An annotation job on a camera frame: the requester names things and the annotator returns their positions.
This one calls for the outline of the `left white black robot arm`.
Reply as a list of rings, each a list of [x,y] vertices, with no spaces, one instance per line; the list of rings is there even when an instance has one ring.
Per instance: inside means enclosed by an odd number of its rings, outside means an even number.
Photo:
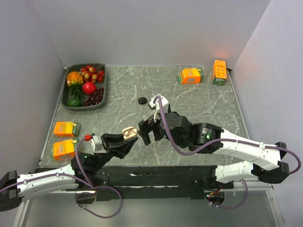
[[[100,140],[104,151],[94,154],[79,151],[83,142],[94,139]],[[12,210],[31,198],[55,191],[93,190],[97,186],[94,182],[97,171],[113,157],[123,159],[137,140],[137,136],[126,138],[123,134],[86,135],[76,145],[75,156],[66,166],[36,174],[7,172],[0,180],[0,210]]]

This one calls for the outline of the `black earbud charging case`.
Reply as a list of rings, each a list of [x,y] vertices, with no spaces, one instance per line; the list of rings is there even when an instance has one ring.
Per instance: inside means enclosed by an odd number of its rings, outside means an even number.
[[[138,98],[138,103],[139,103],[140,105],[147,104],[147,102],[148,102],[148,100],[147,100],[146,97],[140,97],[140,98]]]

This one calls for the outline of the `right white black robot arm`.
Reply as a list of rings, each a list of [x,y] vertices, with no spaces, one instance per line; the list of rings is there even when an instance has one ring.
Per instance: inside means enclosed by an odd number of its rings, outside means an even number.
[[[239,179],[257,179],[264,183],[282,183],[289,175],[289,165],[282,162],[285,144],[267,145],[255,142],[210,123],[191,123],[185,116],[170,112],[164,118],[153,116],[138,123],[145,145],[153,132],[156,141],[172,140],[174,147],[187,148],[185,156],[196,153],[231,156],[241,161],[231,165],[215,165],[207,176],[211,188]]]

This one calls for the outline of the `beige earbud charging case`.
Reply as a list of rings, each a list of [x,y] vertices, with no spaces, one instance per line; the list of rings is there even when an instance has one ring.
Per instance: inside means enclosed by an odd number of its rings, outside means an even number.
[[[122,130],[124,140],[128,140],[137,136],[137,129],[133,126],[124,128]]]

